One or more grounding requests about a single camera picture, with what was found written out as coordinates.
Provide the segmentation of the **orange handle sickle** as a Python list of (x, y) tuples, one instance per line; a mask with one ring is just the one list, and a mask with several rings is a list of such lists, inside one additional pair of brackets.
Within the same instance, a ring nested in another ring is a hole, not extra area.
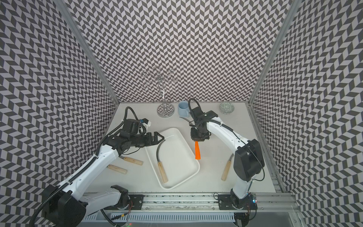
[(201, 159), (200, 148), (199, 148), (199, 142), (198, 141), (195, 141), (195, 159), (196, 160)]

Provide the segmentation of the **white rectangular storage tray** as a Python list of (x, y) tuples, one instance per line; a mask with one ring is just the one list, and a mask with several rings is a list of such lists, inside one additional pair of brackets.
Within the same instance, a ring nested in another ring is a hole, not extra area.
[(196, 176), (200, 171), (200, 163), (177, 128), (169, 128), (160, 134), (164, 136), (165, 142), (160, 148), (159, 157), (168, 178), (167, 183), (162, 181), (157, 164), (158, 145), (146, 147), (146, 154), (160, 187), (170, 191)]

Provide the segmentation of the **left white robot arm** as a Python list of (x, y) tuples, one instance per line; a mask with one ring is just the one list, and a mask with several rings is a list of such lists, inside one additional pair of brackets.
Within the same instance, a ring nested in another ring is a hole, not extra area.
[(84, 193), (94, 180), (113, 161), (131, 147), (144, 148), (160, 144), (164, 137), (158, 132), (147, 132), (147, 119), (123, 120), (98, 145), (95, 154), (77, 171), (57, 186), (48, 186), (42, 192), (42, 203), (34, 211), (29, 225), (35, 226), (39, 214), (58, 227), (76, 227), (85, 216), (107, 207), (130, 209), (128, 190), (113, 185), (93, 196)]

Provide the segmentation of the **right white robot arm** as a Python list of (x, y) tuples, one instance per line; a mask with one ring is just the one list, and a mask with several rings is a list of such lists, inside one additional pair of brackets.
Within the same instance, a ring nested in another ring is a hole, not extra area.
[(265, 162), (260, 143), (249, 140), (223, 123), (213, 111), (203, 112), (196, 107), (190, 111), (194, 123), (191, 124), (193, 141), (205, 141), (213, 134), (217, 136), (233, 154), (233, 169), (237, 175), (235, 185), (230, 192), (230, 201), (234, 208), (250, 208), (254, 202), (250, 187), (256, 175), (264, 170)]

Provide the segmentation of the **light blue mug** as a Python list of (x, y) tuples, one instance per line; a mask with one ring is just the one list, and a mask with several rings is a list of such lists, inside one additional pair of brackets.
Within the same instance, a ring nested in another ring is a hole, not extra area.
[(178, 104), (178, 115), (184, 118), (190, 117), (190, 109), (187, 101), (181, 101)]

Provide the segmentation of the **green patterned small bowl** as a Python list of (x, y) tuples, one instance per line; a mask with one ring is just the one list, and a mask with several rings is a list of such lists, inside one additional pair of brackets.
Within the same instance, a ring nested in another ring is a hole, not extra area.
[(235, 110), (235, 107), (233, 103), (223, 102), (219, 105), (219, 109), (223, 114), (231, 114)]

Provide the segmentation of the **blue blade wooden sickle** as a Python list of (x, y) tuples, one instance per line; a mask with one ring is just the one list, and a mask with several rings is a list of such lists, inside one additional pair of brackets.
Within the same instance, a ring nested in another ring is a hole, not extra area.
[(128, 173), (128, 170), (126, 170), (124, 168), (120, 168), (118, 166), (114, 166), (114, 165), (108, 165), (107, 168), (112, 171), (116, 171), (118, 173), (124, 174), (124, 175)]

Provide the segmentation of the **chrome mug tree stand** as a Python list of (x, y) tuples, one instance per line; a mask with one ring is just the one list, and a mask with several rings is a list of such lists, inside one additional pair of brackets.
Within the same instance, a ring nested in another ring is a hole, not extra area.
[(170, 83), (177, 81), (175, 69), (169, 69), (164, 73), (160, 67), (154, 67), (152, 70), (143, 70), (141, 72), (143, 86), (148, 87), (151, 83), (155, 82), (157, 90), (159, 91), (162, 103), (157, 107), (157, 115), (162, 118), (171, 117), (175, 113), (174, 106), (166, 101), (166, 87)]

